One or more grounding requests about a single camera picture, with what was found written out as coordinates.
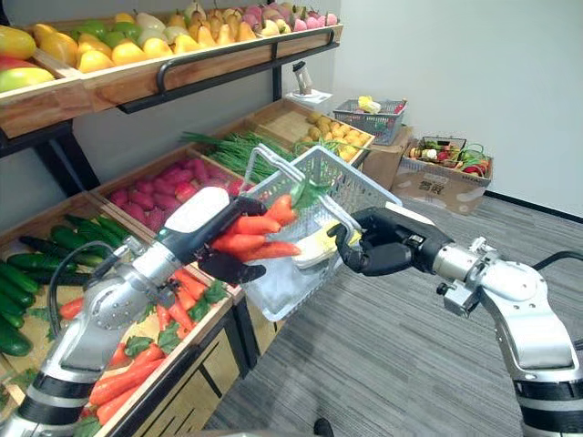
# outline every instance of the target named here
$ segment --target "white wall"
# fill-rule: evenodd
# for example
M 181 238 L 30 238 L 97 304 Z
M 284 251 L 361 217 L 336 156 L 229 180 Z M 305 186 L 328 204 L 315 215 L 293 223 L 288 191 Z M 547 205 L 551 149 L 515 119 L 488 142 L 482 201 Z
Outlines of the white wall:
M 90 16 L 113 15 L 121 10 L 148 12 L 184 8 L 189 0 L 8 0 L 5 11 L 11 22 L 26 25 Z M 211 0 L 201 1 L 213 7 Z M 219 6 L 251 5 L 257 1 L 219 0 Z M 340 0 L 322 1 L 322 10 L 340 10 Z M 310 60 L 317 83 L 332 87 L 333 54 Z M 284 66 L 283 89 L 294 88 L 290 66 Z M 125 115 L 117 109 L 79 117 L 74 133 L 102 182 L 143 165 L 179 145 L 184 130 L 210 132 L 231 120 L 271 102 L 271 72 L 212 88 L 194 96 Z M 65 196 L 44 169 L 34 151 L 0 159 L 0 231 L 49 208 Z
M 479 142 L 489 189 L 583 216 L 581 0 L 345 0 L 337 102 L 407 97 L 417 135 Z

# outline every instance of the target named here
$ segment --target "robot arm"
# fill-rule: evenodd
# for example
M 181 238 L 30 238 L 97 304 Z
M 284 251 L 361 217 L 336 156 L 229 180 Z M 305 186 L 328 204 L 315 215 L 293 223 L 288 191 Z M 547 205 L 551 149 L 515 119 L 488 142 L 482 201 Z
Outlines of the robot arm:
M 264 274 L 263 266 L 246 266 L 208 246 L 240 215 L 263 213 L 260 202 L 249 198 L 231 202 L 224 189 L 205 188 L 168 219 L 151 247 L 134 247 L 138 257 L 132 263 L 118 263 L 103 278 L 90 281 L 83 310 L 60 332 L 0 435 L 72 436 L 93 386 L 129 326 L 149 303 L 167 307 L 174 303 L 164 285 L 182 265 L 198 261 L 202 269 L 231 283 Z
M 364 230 L 360 248 L 344 244 L 343 227 L 330 232 L 348 267 L 377 276 L 413 266 L 445 279 L 437 292 L 454 314 L 469 317 L 484 305 L 496 324 L 525 435 L 583 433 L 583 370 L 536 270 L 502 259 L 482 238 L 462 248 L 429 219 L 393 204 L 354 217 Z

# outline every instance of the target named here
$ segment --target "blue basket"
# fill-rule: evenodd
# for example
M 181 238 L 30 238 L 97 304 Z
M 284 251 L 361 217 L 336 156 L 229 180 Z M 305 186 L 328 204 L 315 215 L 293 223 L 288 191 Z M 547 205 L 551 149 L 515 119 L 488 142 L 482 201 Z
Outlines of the blue basket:
M 381 112 L 369 114 L 358 107 L 358 100 L 347 100 L 334 109 L 334 117 L 338 121 L 374 135 L 376 137 L 374 144 L 388 146 L 399 133 L 407 102 L 406 100 L 386 100 L 379 103 Z M 403 108 L 395 114 L 399 105 L 403 105 Z

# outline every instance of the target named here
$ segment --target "cardboard box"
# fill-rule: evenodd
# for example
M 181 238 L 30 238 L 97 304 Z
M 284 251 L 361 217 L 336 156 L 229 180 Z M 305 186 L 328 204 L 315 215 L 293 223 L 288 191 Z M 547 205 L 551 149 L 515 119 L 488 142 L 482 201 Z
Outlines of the cardboard box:
M 492 181 L 492 160 L 485 178 L 468 175 L 431 162 L 403 157 L 391 192 L 467 215 L 481 202 Z
M 390 146 L 372 145 L 362 172 L 381 187 L 390 189 L 412 134 L 412 127 L 403 126 Z

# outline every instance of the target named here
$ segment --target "black cable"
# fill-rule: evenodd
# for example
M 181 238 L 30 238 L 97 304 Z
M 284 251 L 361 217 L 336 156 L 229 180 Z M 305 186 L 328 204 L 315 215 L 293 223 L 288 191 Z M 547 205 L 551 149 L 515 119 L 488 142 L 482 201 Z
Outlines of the black cable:
M 63 270 L 65 270 L 66 265 L 71 261 L 71 259 L 73 259 L 79 252 L 82 252 L 83 250 L 92 248 L 94 246 L 105 248 L 109 250 L 111 253 L 113 253 L 113 248 L 102 241 L 91 241 L 89 243 L 84 244 L 83 246 L 79 246 L 71 253 L 69 253 L 61 261 L 61 263 L 56 268 L 55 273 L 53 273 L 53 276 L 51 277 L 51 280 L 48 284 L 48 293 L 46 294 L 46 307 L 48 308 L 48 322 L 50 324 L 51 332 L 53 333 L 55 338 L 61 331 L 61 323 L 58 320 L 58 307 L 56 304 L 56 282 L 58 280 L 58 277 L 61 275 L 61 273 L 63 273 Z
M 555 261 L 559 261 L 560 259 L 565 258 L 572 258 L 578 259 L 579 261 L 583 261 L 583 253 L 576 252 L 575 250 L 564 250 L 562 252 L 557 252 L 554 255 L 551 255 L 550 257 L 545 258 L 542 261 L 539 261 L 537 264 L 532 266 L 532 268 L 534 270 L 541 270 L 548 266 L 549 264 L 552 264 Z

